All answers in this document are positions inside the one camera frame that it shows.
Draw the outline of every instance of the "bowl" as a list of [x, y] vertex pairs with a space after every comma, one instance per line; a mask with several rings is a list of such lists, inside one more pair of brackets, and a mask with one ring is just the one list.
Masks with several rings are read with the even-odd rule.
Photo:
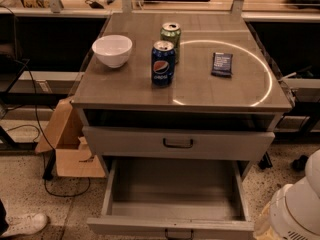
[[103, 36], [93, 43], [92, 50], [103, 64], [110, 68], [119, 68], [130, 57], [132, 41], [121, 35]]

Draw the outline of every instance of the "white sneaker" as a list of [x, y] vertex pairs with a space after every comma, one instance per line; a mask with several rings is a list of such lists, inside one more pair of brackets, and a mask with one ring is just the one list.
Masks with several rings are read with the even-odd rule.
[[48, 217], [43, 213], [28, 213], [20, 216], [12, 216], [6, 218], [9, 228], [0, 238], [15, 235], [32, 235], [47, 225]]

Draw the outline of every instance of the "cardboard box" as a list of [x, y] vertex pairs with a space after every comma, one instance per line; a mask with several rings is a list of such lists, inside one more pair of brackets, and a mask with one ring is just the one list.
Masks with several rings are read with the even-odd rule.
[[59, 101], [44, 130], [46, 138], [41, 136], [35, 152], [55, 149], [58, 176], [104, 178], [105, 172], [98, 157], [91, 153], [83, 137], [83, 125], [70, 104], [71, 99]]

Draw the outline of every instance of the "concrete floor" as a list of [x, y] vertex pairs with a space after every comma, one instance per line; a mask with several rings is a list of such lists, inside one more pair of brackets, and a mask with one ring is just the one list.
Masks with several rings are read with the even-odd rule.
[[[19, 120], [2, 120], [5, 129], [21, 124]], [[23, 141], [33, 140], [35, 132], [24, 131], [12, 134]], [[288, 183], [295, 183], [304, 172], [295, 172], [290, 163], [302, 154], [307, 156], [320, 148], [319, 144], [273, 144], [269, 156], [273, 167], [261, 170], [254, 165], [243, 182], [252, 220], [271, 199], [272, 195]], [[139, 239], [141, 237], [101, 236], [93, 233], [86, 224], [88, 217], [98, 217], [101, 211], [106, 179], [90, 179], [88, 191], [77, 197], [56, 197], [49, 194], [42, 175], [44, 160], [48, 156], [35, 155], [32, 151], [0, 150], [0, 198], [8, 215], [44, 212], [50, 223], [40, 233], [32, 236], [15, 237], [25, 240], [74, 240], [74, 239]], [[58, 195], [75, 195], [88, 187], [87, 178], [58, 178], [47, 181], [47, 190]]]

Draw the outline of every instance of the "open drawer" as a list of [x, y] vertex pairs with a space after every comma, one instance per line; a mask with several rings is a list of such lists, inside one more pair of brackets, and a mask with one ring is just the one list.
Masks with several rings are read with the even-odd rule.
[[104, 156], [259, 161], [272, 132], [83, 128], [93, 153]]
[[98, 234], [252, 239], [253, 223], [237, 163], [225, 160], [116, 158]]

